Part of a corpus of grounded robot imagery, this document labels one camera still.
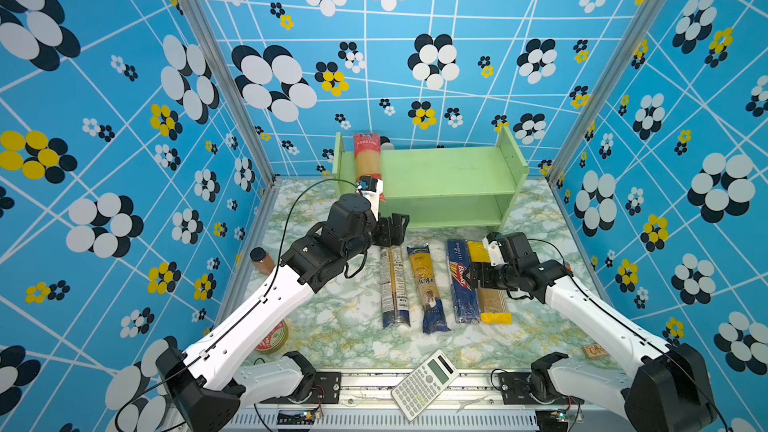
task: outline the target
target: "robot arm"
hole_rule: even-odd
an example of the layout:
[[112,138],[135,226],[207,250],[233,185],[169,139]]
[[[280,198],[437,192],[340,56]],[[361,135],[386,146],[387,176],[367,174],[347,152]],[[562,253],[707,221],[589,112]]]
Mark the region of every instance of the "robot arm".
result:
[[229,317],[184,351],[170,347],[156,361],[169,396],[193,432],[216,432],[241,404],[308,395],[315,369],[298,352],[241,367],[255,346],[293,309],[312,299],[348,261],[371,245],[399,245],[408,216],[379,218],[382,181],[362,178],[357,194],[334,202],[280,257],[264,283]]
[[553,352],[532,364],[532,393],[589,400],[627,418],[639,432],[694,432],[716,419],[712,388],[701,354],[632,322],[589,291],[560,262],[541,263],[525,234],[489,235],[490,264],[472,264],[473,287],[527,292],[575,322],[623,370],[604,370]]

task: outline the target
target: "barilla spaghetti box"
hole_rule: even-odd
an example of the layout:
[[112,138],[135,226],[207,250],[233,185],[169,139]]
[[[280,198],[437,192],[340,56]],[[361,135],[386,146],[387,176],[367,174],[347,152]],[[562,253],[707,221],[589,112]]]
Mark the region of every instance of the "barilla spaghetti box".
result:
[[469,248],[464,240],[448,240],[446,242],[448,270],[451,271],[451,296],[456,322],[471,324],[480,322],[480,307],[476,291],[469,287],[464,273],[469,270]]

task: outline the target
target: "blue patterned wall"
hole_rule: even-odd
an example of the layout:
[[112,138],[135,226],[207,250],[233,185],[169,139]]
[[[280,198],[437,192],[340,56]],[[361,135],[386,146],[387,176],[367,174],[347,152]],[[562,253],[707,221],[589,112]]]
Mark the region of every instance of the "blue patterned wall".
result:
[[337,132],[452,147],[504,126],[546,172],[642,0],[201,3],[275,172],[306,176]]
[[556,182],[614,306],[702,353],[735,432],[768,424],[766,29],[768,0],[668,0]]
[[176,0],[0,0],[0,44],[0,430],[114,430],[148,346],[212,328],[264,185]]

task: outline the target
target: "calculator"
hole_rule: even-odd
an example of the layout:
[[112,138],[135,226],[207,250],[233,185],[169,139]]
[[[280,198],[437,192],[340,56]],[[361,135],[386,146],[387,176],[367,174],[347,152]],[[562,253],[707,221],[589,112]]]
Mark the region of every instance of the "calculator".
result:
[[442,350],[432,354],[394,389],[392,398],[408,421],[415,419],[458,377],[456,367]]

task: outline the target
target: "small box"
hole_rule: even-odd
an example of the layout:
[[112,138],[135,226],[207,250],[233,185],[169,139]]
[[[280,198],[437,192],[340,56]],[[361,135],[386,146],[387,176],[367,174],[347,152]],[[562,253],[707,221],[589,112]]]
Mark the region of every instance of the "small box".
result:
[[584,350],[584,355],[587,356],[588,359],[596,359],[610,355],[600,344],[585,345],[582,349]]

